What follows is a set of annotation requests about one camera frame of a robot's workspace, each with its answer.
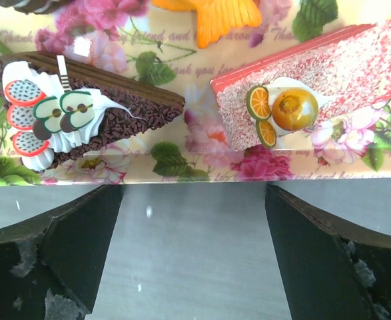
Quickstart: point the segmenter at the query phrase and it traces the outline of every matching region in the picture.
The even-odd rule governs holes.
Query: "yellow fruit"
[[[269,119],[269,93],[265,87],[258,85],[247,93],[247,110],[256,120]]]
[[[287,131],[309,127],[318,116],[318,101],[304,89],[290,89],[281,93],[272,106],[276,125]]]
[[[256,121],[257,135],[260,142],[267,148],[275,147],[276,132],[274,127],[268,121]]]

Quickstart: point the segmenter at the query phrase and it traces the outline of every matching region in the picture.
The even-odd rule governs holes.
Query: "striped stick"
[[[61,78],[61,83],[64,92],[71,91],[71,86],[69,85],[67,65],[65,63],[65,57],[63,55],[57,56],[57,65],[59,67],[59,77]]]

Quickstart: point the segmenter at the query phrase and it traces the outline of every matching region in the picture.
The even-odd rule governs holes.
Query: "orange toy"
[[[200,49],[216,42],[233,28],[258,27],[262,13],[256,0],[153,0],[170,11],[193,11],[198,16],[196,44]]]

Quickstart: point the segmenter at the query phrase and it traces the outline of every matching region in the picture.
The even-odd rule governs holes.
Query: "black plastic part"
[[[391,236],[276,186],[265,209],[293,320],[391,320]]]
[[[0,229],[0,320],[93,311],[125,186],[105,185]]]

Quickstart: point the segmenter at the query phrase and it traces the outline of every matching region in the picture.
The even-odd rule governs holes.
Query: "dragon fruit slice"
[[[45,97],[44,92],[30,80],[16,80],[6,85],[4,94],[10,102],[22,107],[29,107]]]
[[[12,105],[7,111],[7,122],[19,130],[32,130],[35,120],[33,107]]]
[[[34,157],[49,146],[48,141],[38,140],[30,131],[20,131],[13,136],[13,148],[24,157]]]

